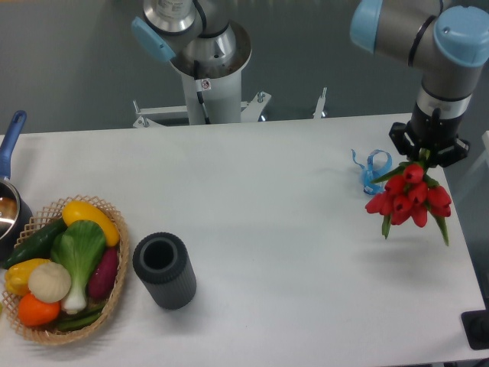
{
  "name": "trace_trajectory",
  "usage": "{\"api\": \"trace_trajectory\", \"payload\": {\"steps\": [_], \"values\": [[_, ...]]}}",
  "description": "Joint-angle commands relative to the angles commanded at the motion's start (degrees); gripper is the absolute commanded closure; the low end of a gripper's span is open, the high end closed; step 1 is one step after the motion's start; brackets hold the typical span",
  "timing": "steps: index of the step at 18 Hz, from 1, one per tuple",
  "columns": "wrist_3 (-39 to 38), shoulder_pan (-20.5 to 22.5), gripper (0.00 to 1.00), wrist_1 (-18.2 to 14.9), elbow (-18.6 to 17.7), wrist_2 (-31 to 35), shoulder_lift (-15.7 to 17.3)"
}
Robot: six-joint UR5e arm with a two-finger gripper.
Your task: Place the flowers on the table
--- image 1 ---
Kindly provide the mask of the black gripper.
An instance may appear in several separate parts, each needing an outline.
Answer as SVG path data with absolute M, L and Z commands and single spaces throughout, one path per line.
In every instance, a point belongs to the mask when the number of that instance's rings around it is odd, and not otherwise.
M 418 95 L 410 122 L 392 124 L 389 137 L 398 153 L 419 160 L 421 148 L 438 150 L 434 166 L 448 167 L 468 156 L 470 142 L 458 138 L 458 128 L 468 108 L 468 97 L 443 100 Z

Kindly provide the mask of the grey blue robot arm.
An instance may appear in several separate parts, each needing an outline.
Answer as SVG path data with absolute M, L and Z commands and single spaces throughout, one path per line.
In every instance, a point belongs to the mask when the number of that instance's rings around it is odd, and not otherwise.
M 220 1 L 146 1 L 131 30 L 156 60 L 181 75 L 189 122 L 243 122 L 241 72 L 251 57 L 244 28 Z M 412 116 L 390 138 L 412 161 L 429 152 L 431 167 L 468 155 L 458 127 L 488 60 L 488 15 L 441 1 L 362 1 L 351 20 L 351 41 L 423 72 Z

